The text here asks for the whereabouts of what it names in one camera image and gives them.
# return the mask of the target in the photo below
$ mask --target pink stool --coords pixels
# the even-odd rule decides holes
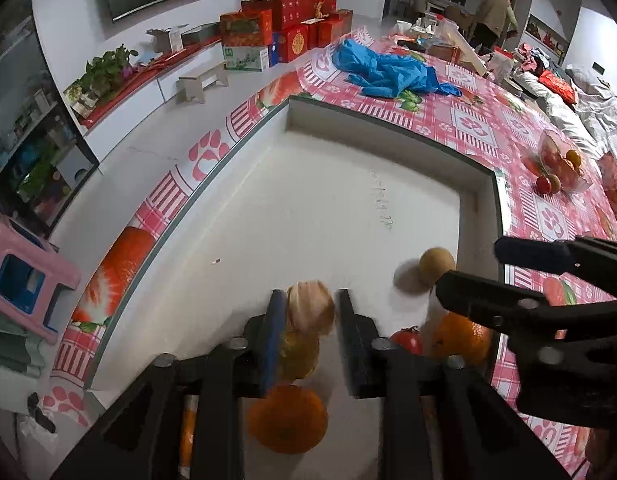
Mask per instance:
[[[79,280],[79,270],[50,243],[0,216],[0,312],[55,344],[48,320],[61,287],[75,290]]]

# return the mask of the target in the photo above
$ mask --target tomato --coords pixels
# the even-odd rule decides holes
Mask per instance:
[[[424,351],[422,336],[420,336],[420,332],[415,326],[398,330],[391,336],[391,341],[406,348],[412,354],[422,355]]]
[[[548,195],[551,193],[551,181],[544,175],[540,175],[535,181],[535,191],[538,195]]]

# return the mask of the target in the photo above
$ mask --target stacked boxes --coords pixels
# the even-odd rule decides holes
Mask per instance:
[[[264,70],[335,41],[347,27],[350,31],[352,13],[316,18],[318,10],[335,12],[335,5],[335,0],[244,0],[241,12],[221,16],[226,67]]]
[[[220,29],[228,70],[269,68],[268,47],[273,42],[271,10],[222,14]]]

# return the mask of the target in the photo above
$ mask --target onion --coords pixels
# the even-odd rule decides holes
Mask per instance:
[[[335,304],[322,282],[299,282],[288,289],[287,319],[303,333],[326,335],[335,320]]]

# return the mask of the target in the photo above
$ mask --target floor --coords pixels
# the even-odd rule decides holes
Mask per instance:
[[[378,22],[365,16],[354,16],[353,27],[367,26],[379,38],[395,23],[395,18]],[[316,55],[312,50],[293,62],[301,66]],[[51,323],[66,325],[90,276],[111,245],[128,224],[141,202],[154,189],[179,156],[187,153],[213,126],[251,95],[290,69],[278,64],[264,73],[229,72],[230,86],[207,89],[204,105],[188,103],[178,96],[162,105],[139,124],[101,163],[97,171],[73,200],[55,228],[50,240],[62,249],[82,272],[78,290],[63,295],[58,301]],[[47,361],[56,351],[47,348]],[[12,414],[0,410],[0,434],[12,446]],[[63,424],[56,420],[58,433]],[[74,431],[71,424],[67,431]],[[31,480],[46,480],[68,452],[60,439],[39,439],[20,435],[22,463]]]

